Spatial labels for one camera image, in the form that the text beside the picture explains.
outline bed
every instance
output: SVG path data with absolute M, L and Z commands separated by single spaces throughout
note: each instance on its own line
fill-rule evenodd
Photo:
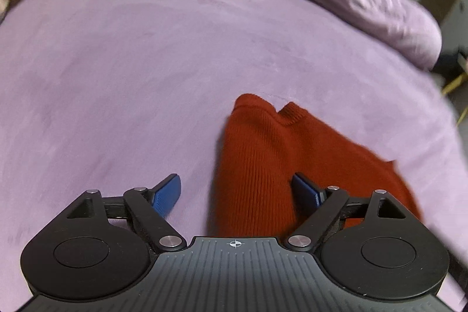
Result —
M 468 172 L 425 72 L 441 37 L 410 0 L 21 0 L 0 25 L 0 309 L 30 297 L 25 244 L 84 190 L 170 173 L 170 223 L 207 234 L 233 102 L 293 101 L 396 168 L 424 222 L 468 257 Z M 450 284 L 441 297 L 460 308 Z

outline floor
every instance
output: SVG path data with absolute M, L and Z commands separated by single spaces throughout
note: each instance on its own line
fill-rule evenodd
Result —
M 468 83 L 465 83 L 458 89 L 454 90 L 450 95 L 450 100 L 452 101 L 456 111 L 461 113 L 463 109 L 468 106 Z M 460 123 L 459 131 L 463 140 L 465 155 L 468 157 L 468 117 Z

